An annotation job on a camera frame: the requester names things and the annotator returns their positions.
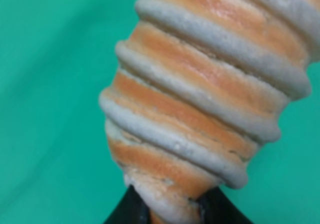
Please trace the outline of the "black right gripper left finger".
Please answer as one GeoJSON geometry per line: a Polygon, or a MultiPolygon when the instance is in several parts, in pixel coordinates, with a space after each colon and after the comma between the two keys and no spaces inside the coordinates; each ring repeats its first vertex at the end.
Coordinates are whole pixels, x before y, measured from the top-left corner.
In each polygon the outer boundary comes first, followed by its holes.
{"type": "Polygon", "coordinates": [[[151,224],[150,209],[130,185],[103,224],[151,224]]]}

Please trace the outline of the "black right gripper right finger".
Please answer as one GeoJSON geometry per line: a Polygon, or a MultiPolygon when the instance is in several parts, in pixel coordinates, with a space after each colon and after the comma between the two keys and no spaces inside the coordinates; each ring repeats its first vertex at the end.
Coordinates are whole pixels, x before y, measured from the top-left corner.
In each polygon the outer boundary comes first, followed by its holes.
{"type": "Polygon", "coordinates": [[[219,187],[198,198],[201,224],[251,224],[219,187]]]}

